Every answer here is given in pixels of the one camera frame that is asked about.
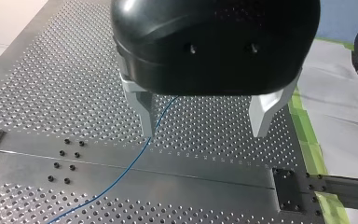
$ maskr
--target blue cable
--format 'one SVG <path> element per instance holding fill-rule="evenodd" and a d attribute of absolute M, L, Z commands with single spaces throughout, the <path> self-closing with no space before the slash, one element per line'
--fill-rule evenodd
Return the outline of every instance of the blue cable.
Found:
<path fill-rule="evenodd" d="M 164 111 L 162 112 L 161 116 L 159 116 L 159 119 L 158 119 L 158 122 L 156 124 L 156 129 L 158 128 L 159 124 L 161 123 L 161 120 L 162 118 L 164 117 L 164 115 L 167 113 L 168 109 L 170 108 L 170 106 L 173 104 L 173 102 L 178 98 L 178 96 L 175 96 L 173 99 L 170 100 L 170 102 L 167 104 L 167 106 L 165 106 L 165 109 Z M 147 138 L 147 141 L 146 141 L 146 144 L 144 145 L 144 147 L 142 148 L 141 152 L 138 154 L 138 156 L 135 158 L 135 160 L 133 160 L 133 162 L 129 165 L 129 167 L 127 167 L 127 169 L 115 180 L 115 182 L 113 182 L 107 189 L 105 189 L 102 193 L 100 193 L 97 197 L 89 200 L 88 202 L 85 202 L 85 203 L 82 203 L 80 205 L 78 205 L 77 207 L 75 208 L 72 208 L 71 210 L 65 212 L 65 213 L 62 213 L 61 215 L 59 215 L 58 217 L 52 219 L 50 222 L 48 222 L 48 224 L 51 224 L 53 222 L 56 222 L 58 220 L 60 220 L 60 218 L 62 217 L 65 217 L 66 215 L 68 215 L 69 213 L 72 213 L 74 212 L 75 210 L 81 208 L 81 207 L 84 207 L 86 206 L 87 204 L 89 203 L 92 203 L 94 202 L 95 200 L 99 199 L 101 196 L 103 196 L 108 190 L 110 190 L 112 187 L 115 186 L 115 184 L 121 179 L 123 178 L 123 176 L 130 170 L 130 168 L 133 166 L 133 164 L 135 164 L 138 159 L 142 156 L 142 154 L 145 152 L 147 146 L 149 145 L 149 142 L 152 138 L 151 137 L 148 137 Z"/>

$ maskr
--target white floor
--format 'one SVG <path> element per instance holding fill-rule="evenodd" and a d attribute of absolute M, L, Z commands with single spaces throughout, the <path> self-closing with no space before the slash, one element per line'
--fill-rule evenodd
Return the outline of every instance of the white floor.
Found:
<path fill-rule="evenodd" d="M 0 56 L 48 0 L 0 0 Z"/>

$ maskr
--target perforated breadboard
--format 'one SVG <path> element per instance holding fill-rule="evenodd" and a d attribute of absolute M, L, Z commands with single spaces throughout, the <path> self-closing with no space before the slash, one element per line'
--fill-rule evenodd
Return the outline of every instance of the perforated breadboard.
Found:
<path fill-rule="evenodd" d="M 0 223 L 45 223 L 85 202 L 145 143 L 122 92 L 109 8 L 50 0 L 0 58 Z M 155 96 L 161 109 L 170 99 Z M 309 213 L 277 212 L 269 169 L 305 174 L 305 165 L 287 106 L 254 138 L 249 100 L 179 98 L 135 170 L 61 222 L 323 223 L 306 193 Z"/>
<path fill-rule="evenodd" d="M 118 75 L 109 7 L 64 5 L 0 85 L 0 128 L 139 148 L 144 142 Z M 156 97 L 163 108 L 168 97 Z M 297 168 L 301 156 L 287 109 L 266 138 L 253 138 L 249 97 L 183 97 L 150 150 L 176 156 Z"/>

